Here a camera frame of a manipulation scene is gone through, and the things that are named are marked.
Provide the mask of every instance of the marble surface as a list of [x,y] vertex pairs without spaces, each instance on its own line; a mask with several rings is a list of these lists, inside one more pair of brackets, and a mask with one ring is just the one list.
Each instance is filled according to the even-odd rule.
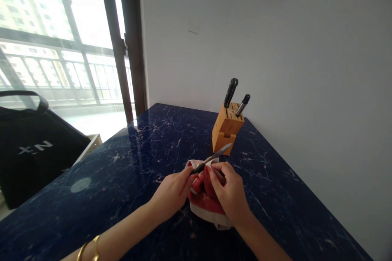
[[[0,222],[0,260],[59,260],[146,203],[164,176],[212,155],[217,113],[155,104]],[[371,260],[245,119],[227,160],[252,212],[295,261]],[[255,260],[235,229],[217,231],[187,201],[123,260]]]

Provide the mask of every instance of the knife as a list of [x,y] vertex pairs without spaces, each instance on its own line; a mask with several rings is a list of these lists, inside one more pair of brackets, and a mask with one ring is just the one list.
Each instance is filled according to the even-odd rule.
[[241,116],[242,111],[244,110],[245,106],[248,105],[249,99],[250,99],[250,95],[246,94],[244,97],[244,100],[242,100],[241,105],[237,109],[237,112],[236,112],[237,117]]
[[234,95],[234,91],[236,90],[237,85],[238,85],[238,79],[232,78],[230,81],[229,88],[226,93],[225,101],[223,102],[223,105],[226,108],[226,117],[229,117],[227,114],[227,108],[229,108],[229,106],[230,106],[230,101],[232,100],[232,97]]
[[206,160],[204,160],[204,162],[202,164],[200,164],[198,167],[196,167],[191,174],[195,174],[195,173],[200,173],[204,170],[204,165],[215,158],[218,158],[219,156],[221,156],[233,143],[229,143],[227,145],[224,145],[223,148],[221,148],[218,152],[216,152],[214,155],[208,157]]

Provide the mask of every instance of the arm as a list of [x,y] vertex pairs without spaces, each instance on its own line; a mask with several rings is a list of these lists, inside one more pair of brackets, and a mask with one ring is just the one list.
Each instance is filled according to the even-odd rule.
[[[145,238],[158,225],[172,217],[185,203],[195,175],[192,167],[180,173],[168,175],[154,196],[122,221],[101,234],[98,239],[99,260],[117,261],[134,245]],[[75,261],[80,248],[62,261]],[[91,241],[84,249],[81,260],[92,260],[95,244]]]
[[257,259],[259,261],[291,260],[250,211],[241,176],[228,162],[214,163],[211,166],[226,177],[227,183],[222,186],[215,172],[207,168],[222,208]]

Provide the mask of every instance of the wooden knife block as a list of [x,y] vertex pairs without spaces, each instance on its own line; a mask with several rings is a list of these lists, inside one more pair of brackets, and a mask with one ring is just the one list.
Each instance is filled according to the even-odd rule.
[[[237,133],[244,124],[244,116],[236,116],[236,111],[240,104],[230,103],[230,107],[226,108],[222,104],[218,117],[215,121],[214,128],[212,129],[212,148],[214,153],[218,152],[224,145],[232,143],[236,140]],[[233,145],[228,148],[223,155],[229,156]]]

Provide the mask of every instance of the wrist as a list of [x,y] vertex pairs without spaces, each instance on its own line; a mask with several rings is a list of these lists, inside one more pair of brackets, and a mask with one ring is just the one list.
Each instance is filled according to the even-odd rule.
[[159,217],[159,212],[154,206],[154,203],[151,201],[148,201],[140,208],[143,209],[143,214],[145,215],[146,221],[152,224],[154,227],[157,227],[164,222],[161,217]]
[[241,217],[232,221],[232,223],[237,230],[248,229],[250,226],[252,226],[252,221],[254,218],[255,216],[248,207],[248,209],[244,210],[244,212],[241,214]]

